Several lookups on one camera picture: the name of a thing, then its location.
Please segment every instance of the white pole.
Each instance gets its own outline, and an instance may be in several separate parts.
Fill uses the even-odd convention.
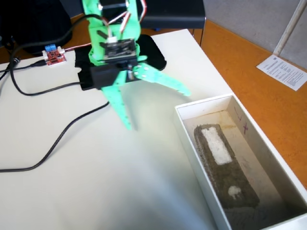
[[[298,3],[298,6],[296,8],[296,10],[294,11],[294,14],[289,22],[289,24],[286,27],[286,30],[284,31],[281,39],[279,40],[275,50],[274,50],[274,54],[279,56],[280,53],[283,50],[283,47],[286,45],[292,31],[294,30],[298,20],[300,19],[300,17],[302,16],[302,13],[305,9],[305,7],[307,6],[307,0],[301,0]]]

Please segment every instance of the paper sheet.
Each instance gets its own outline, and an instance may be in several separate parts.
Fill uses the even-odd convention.
[[[271,55],[257,68],[295,91],[307,81],[306,72],[275,55]]]

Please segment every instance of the handwritten mark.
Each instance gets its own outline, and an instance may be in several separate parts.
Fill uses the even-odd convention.
[[[248,130],[248,123],[246,122],[243,127],[244,127],[244,135],[245,135],[246,131]]]
[[[239,116],[238,112],[236,111],[236,107],[234,107],[234,108],[235,108],[236,115],[238,116],[238,118],[239,118],[239,120],[240,120],[240,122],[241,122],[242,115],[241,115],[241,116]]]

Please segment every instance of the orange surface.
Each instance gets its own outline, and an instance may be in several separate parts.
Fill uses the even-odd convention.
[[[169,31],[143,30],[143,33]],[[200,41],[200,36],[201,31],[196,30],[196,40]],[[84,22],[76,27],[73,39],[65,47],[88,42],[87,22]],[[256,66],[270,52],[210,21],[202,48],[306,188],[307,84],[295,92],[261,72]],[[1,48],[0,63],[8,58]]]

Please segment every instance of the white box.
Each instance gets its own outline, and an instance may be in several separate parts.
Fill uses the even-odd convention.
[[[257,206],[222,207],[213,186],[220,178],[212,181],[194,137],[195,128],[207,124],[220,125]],[[219,230],[307,230],[307,191],[234,94],[177,106],[175,126]]]

